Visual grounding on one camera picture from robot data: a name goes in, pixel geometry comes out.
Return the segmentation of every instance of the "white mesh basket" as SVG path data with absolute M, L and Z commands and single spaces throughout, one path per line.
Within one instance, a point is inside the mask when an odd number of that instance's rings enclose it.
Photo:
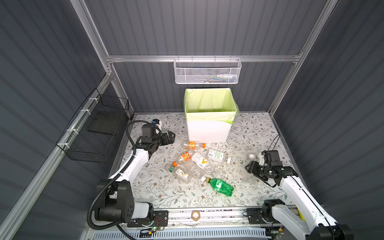
M 236 84 L 241 61 L 239 58 L 216 61 L 175 58 L 173 67 L 177 84 Z

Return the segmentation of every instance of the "black wire basket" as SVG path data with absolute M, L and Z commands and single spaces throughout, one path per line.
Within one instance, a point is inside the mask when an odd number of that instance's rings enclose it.
M 65 154 L 76 161 L 107 163 L 114 161 L 128 124 L 128 99 L 99 94 L 71 129 L 65 143 L 57 142 Z

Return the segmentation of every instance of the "green plastic bottle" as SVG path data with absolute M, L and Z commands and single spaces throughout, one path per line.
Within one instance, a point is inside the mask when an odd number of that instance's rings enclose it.
M 228 197 L 232 196 L 233 187 L 223 180 L 218 178 L 211 179 L 207 177 L 206 182 L 209 183 L 216 192 L 225 194 Z

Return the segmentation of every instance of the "wire mesh basket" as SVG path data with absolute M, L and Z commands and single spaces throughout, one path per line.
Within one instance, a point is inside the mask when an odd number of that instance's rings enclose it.
M 217 61 L 175 58 L 173 66 L 177 84 L 236 84 L 242 65 L 239 58 Z
M 128 110 L 128 99 L 99 95 L 88 109 L 81 110 L 78 123 L 66 130 L 70 131 L 66 142 L 56 144 L 71 160 L 113 161 L 129 120 Z

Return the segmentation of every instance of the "black mounting plate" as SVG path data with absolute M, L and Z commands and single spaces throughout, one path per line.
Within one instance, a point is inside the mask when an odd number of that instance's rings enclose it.
M 265 224 L 266 222 L 263 220 L 263 215 L 261 213 L 262 206 L 257 208 L 248 208 L 247 209 L 247 216 L 249 224 Z
M 156 218 L 159 220 L 159 227 L 166 227 L 168 225 L 168 213 L 169 213 L 168 211 L 154 211 L 153 212 L 154 220 L 152 224 L 150 221 L 137 219 L 127 223 L 127 227 L 157 227 Z

